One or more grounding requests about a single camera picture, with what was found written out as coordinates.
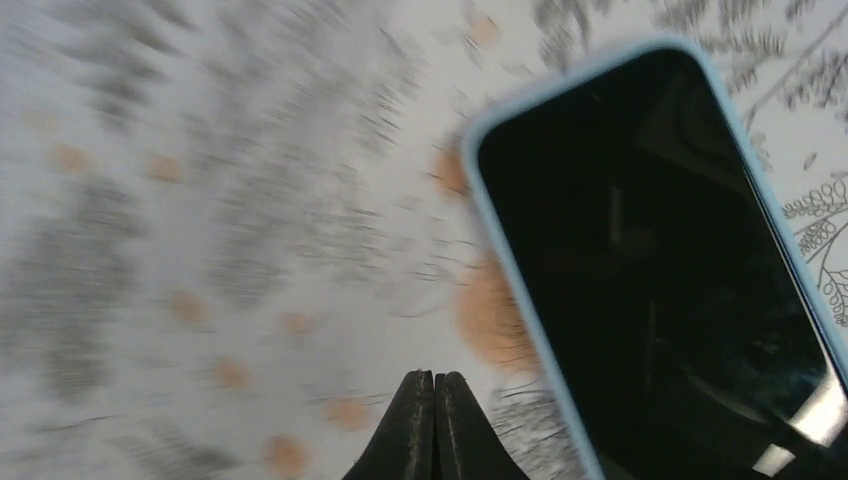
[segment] cell phone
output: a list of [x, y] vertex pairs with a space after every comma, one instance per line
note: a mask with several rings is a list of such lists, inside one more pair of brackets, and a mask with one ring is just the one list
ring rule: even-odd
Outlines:
[[848, 478], [845, 348], [696, 45], [592, 59], [463, 157], [590, 478]]

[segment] black screen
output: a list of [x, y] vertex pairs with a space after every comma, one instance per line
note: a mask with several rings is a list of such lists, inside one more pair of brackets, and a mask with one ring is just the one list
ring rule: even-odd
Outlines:
[[848, 478], [843, 386], [694, 59], [627, 62], [479, 158], [608, 480]]

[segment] light blue phone case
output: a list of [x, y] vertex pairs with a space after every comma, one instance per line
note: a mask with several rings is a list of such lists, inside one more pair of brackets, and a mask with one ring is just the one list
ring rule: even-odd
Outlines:
[[753, 189], [757, 194], [760, 208], [769, 221], [775, 240], [783, 250], [787, 266], [795, 276], [800, 293], [807, 301], [816, 327], [821, 333], [825, 346], [831, 353], [837, 370], [839, 370], [837, 374], [842, 380], [843, 385], [846, 384], [845, 371], [846, 366], [848, 366], [848, 348], [846, 348], [836, 330], [830, 310], [826, 307], [816, 288], [816, 284], [810, 276], [801, 252], [789, 230], [789, 226], [783, 218], [780, 205], [760, 169], [757, 157], [745, 133], [745, 128], [740, 123], [739, 116], [724, 88], [724, 82], [719, 78], [707, 54], [686, 38], [658, 35], [616, 48], [603, 55], [590, 57], [581, 62], [577, 68], [574, 68], [574, 73], [569, 73], [542, 85], [537, 85], [530, 92], [493, 108], [472, 122], [463, 138], [462, 158], [471, 184], [474, 202], [482, 217], [483, 226], [493, 243], [495, 253], [503, 263], [504, 272], [515, 295], [516, 303], [541, 358], [542, 368], [559, 403], [563, 418], [571, 430], [574, 446], [586, 467], [589, 478], [592, 480], [604, 480], [604, 475], [601, 473], [598, 458], [589, 443], [586, 431], [577, 414], [571, 394], [568, 391], [567, 381], [559, 371], [551, 346], [542, 330], [539, 317], [530, 300], [527, 287], [518, 270], [501, 224], [498, 221], [491, 198], [486, 191], [486, 186], [480, 175], [477, 152], [484, 137], [501, 123], [595, 77], [603, 75], [630, 60], [655, 50], [669, 48], [690, 55], [698, 62], [706, 74], [709, 85], [718, 99], [718, 104], [735, 137], [739, 151], [744, 157], [748, 180], [754, 187]]

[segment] tablecloth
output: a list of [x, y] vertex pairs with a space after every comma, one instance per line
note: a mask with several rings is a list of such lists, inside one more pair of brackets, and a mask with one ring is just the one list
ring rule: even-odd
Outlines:
[[848, 328], [846, 1], [0, 9], [4, 479], [340, 478], [418, 368], [461, 371], [533, 480], [579, 478], [456, 142], [657, 30], [714, 57]]

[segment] black pointed object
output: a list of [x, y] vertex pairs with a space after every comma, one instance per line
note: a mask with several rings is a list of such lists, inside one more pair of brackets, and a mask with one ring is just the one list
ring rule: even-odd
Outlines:
[[457, 372], [409, 372], [343, 480], [528, 480]]

